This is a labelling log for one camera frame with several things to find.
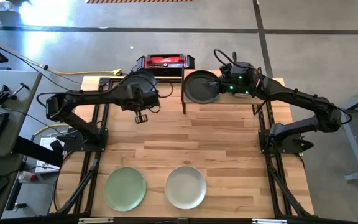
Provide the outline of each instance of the butcher block tabletop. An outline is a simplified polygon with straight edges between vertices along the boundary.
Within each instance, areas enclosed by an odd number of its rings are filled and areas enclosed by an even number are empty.
[[[82,89],[97,90],[99,76],[84,77]],[[272,218],[273,207],[265,157],[260,153],[258,116],[251,105],[181,105],[181,83],[174,83],[171,97],[161,98],[157,114],[145,111],[149,121],[136,124],[135,113],[110,105],[108,145],[101,155],[91,215],[93,217],[197,217]],[[157,84],[161,96],[170,93],[168,83]],[[272,102],[276,123],[291,123],[290,107]],[[75,113],[91,121],[94,106],[79,106]],[[99,117],[101,120],[103,105]],[[74,152],[64,163],[57,182],[58,208],[77,188],[84,152]],[[282,154],[288,188],[313,213],[305,171],[299,157]],[[118,212],[104,201],[104,185],[120,167],[135,167],[145,177],[147,191],[135,209]],[[179,166],[193,166],[205,177],[206,196],[191,210],[174,207],[165,196],[165,180]],[[81,212],[88,198],[85,188]],[[278,192],[284,211],[282,194]]]

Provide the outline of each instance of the green plate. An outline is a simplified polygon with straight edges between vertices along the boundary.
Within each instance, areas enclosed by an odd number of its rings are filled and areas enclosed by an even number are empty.
[[[114,210],[126,212],[134,209],[146,193],[146,181],[135,168],[116,169],[104,186],[104,199]]]

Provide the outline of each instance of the gray floor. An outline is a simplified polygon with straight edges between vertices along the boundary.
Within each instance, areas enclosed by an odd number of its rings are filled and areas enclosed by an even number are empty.
[[[195,0],[161,4],[84,4],[83,1],[14,1],[15,12],[0,12],[0,25],[67,27],[163,27],[255,29],[252,0]],[[358,29],[358,0],[259,0],[266,29]],[[329,98],[343,106],[358,93],[358,35],[267,35],[274,77],[290,88]],[[66,71],[128,71],[141,55],[180,52],[197,68],[218,68],[212,51],[237,51],[239,60],[264,67],[258,34],[17,32],[0,31],[0,41],[20,53]],[[9,57],[6,66],[31,70]],[[67,88],[78,84],[49,75]],[[81,76],[71,77],[81,81]],[[43,78],[38,92],[61,91]],[[311,116],[291,108],[294,120]],[[34,103],[29,112],[51,124]],[[357,119],[355,121],[358,135]],[[29,138],[42,124],[27,118],[21,135]],[[315,147],[305,152],[306,175],[314,210],[324,218],[358,221],[358,181],[344,175],[358,167],[343,131],[308,133]],[[4,217],[46,214],[51,185],[25,185],[18,202],[29,208]]]

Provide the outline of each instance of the red device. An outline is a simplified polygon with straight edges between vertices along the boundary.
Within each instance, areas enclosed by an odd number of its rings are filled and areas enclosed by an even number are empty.
[[[181,76],[182,69],[195,69],[194,58],[183,54],[141,56],[136,70],[145,69],[154,76]]]

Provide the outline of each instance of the yellow cable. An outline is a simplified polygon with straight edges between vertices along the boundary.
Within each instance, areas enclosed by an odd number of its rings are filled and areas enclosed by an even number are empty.
[[[27,61],[29,61],[29,63],[31,63],[32,65],[36,65],[36,66],[40,66],[40,67],[44,67],[44,65],[42,65],[41,63],[38,63],[38,62],[35,62],[31,59],[29,59],[28,57],[20,54],[19,52],[17,52],[16,50],[8,47],[6,44],[0,42],[0,46],[4,47],[5,49],[8,49],[10,52],[12,53],[15,53],[16,55],[18,56],[21,56],[22,58],[26,59]],[[57,74],[60,74],[60,75],[83,75],[83,74],[113,74],[113,75],[116,75],[116,71],[117,70],[114,70],[114,71],[88,71],[88,72],[61,72],[61,71],[58,71],[58,70],[52,70],[50,69],[51,72],[53,73],[57,73]]]
[[[65,126],[68,126],[68,125],[67,125],[67,124],[53,124],[53,125],[50,125],[50,126],[41,128],[41,129],[38,130],[34,135],[38,135],[38,134],[40,134],[41,132],[43,132],[43,131],[45,131],[46,129],[49,129],[49,128],[53,128],[53,127],[65,127]]]

